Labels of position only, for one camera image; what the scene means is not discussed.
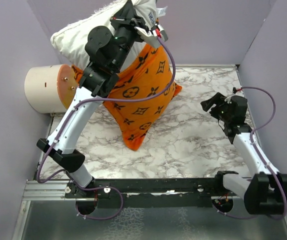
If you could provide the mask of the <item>white pillow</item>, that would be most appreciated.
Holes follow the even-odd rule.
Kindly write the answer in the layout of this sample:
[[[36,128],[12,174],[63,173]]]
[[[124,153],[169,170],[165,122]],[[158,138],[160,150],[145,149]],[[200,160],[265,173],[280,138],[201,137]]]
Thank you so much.
[[[111,25],[110,17],[117,13],[125,3],[125,0],[114,0],[96,10],[90,17],[67,25],[51,36],[51,45],[71,64],[84,70],[90,63],[90,57],[85,51],[90,31],[95,27],[105,26],[114,33],[115,29]],[[132,3],[137,15],[142,17],[145,25],[151,28],[158,16],[156,1],[133,0]]]

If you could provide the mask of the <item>orange patterned pillowcase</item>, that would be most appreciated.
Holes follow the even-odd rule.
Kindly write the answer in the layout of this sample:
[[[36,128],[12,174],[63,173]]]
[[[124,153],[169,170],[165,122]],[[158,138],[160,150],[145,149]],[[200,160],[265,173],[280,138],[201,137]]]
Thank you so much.
[[[119,80],[103,105],[116,120],[124,144],[136,151],[152,124],[182,87],[172,81],[168,55],[160,46],[139,44],[121,68]]]

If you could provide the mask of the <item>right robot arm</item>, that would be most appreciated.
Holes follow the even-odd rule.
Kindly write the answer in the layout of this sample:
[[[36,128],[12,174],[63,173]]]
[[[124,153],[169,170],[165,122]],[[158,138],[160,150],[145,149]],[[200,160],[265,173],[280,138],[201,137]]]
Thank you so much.
[[[248,101],[239,95],[216,93],[201,102],[205,112],[223,122],[223,132],[246,163],[251,180],[232,171],[219,172],[213,183],[217,195],[229,191],[243,199],[251,215],[279,215],[287,213],[287,174],[281,173],[258,144],[254,129],[246,123]]]

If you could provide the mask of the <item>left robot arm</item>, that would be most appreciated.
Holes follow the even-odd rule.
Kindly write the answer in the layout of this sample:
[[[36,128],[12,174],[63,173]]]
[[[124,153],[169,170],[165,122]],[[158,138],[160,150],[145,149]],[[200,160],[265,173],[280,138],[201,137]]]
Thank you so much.
[[[37,147],[70,175],[82,197],[93,194],[94,179],[85,167],[85,156],[76,149],[78,138],[141,47],[159,46],[156,12],[153,0],[115,0],[51,36],[53,47],[81,74],[63,119],[51,135],[38,140]]]

